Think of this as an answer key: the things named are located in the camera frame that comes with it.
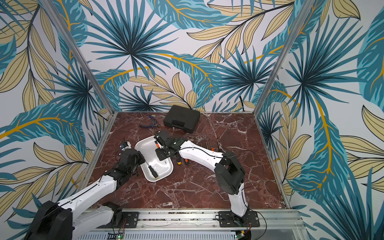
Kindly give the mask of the white plastic storage box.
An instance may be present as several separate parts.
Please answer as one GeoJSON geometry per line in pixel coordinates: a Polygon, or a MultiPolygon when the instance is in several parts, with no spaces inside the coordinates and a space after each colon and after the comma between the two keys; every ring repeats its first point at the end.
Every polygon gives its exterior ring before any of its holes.
{"type": "Polygon", "coordinates": [[[144,176],[149,182],[152,183],[168,177],[174,170],[174,165],[171,158],[160,161],[156,155],[156,149],[157,146],[155,144],[154,136],[145,138],[135,145],[135,150],[140,151],[145,158],[145,162],[141,164],[144,176]],[[152,176],[148,165],[152,166],[158,173],[159,178],[157,180],[152,176]]]}

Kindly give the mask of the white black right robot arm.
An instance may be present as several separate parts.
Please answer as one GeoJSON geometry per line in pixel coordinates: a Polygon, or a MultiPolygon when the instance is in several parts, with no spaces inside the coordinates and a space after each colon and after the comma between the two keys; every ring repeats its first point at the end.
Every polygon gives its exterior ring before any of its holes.
{"type": "Polygon", "coordinates": [[[232,152],[215,152],[194,144],[184,138],[174,138],[165,130],[154,136],[159,144],[156,154],[160,161],[180,155],[183,159],[198,163],[215,173],[217,183],[222,191],[229,195],[231,212],[243,217],[248,210],[245,197],[245,169],[232,152]]]}

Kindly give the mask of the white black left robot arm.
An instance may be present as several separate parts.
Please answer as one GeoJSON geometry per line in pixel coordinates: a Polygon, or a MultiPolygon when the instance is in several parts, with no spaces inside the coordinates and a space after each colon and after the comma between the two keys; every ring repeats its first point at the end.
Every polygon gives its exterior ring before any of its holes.
{"type": "Polygon", "coordinates": [[[139,151],[125,149],[114,167],[85,189],[56,203],[42,204],[25,239],[76,240],[100,226],[120,227],[125,221],[122,207],[117,204],[106,202],[89,213],[85,210],[127,183],[144,161],[139,151]]]}

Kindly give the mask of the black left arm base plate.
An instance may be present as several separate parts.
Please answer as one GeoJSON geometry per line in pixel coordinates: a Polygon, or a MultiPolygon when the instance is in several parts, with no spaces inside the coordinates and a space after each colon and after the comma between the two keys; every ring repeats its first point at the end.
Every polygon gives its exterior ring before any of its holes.
{"type": "Polygon", "coordinates": [[[137,227],[138,219],[139,212],[121,212],[118,213],[117,217],[113,217],[110,223],[102,225],[98,227],[98,229],[135,229],[137,227]]]}

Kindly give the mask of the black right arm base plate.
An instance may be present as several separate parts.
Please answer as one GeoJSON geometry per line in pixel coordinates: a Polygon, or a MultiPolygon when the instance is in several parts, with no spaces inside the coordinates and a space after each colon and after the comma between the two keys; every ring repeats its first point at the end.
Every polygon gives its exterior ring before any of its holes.
{"type": "Polygon", "coordinates": [[[258,214],[254,211],[247,211],[244,216],[239,217],[231,211],[219,211],[215,216],[221,228],[245,228],[260,227],[258,214]]]}

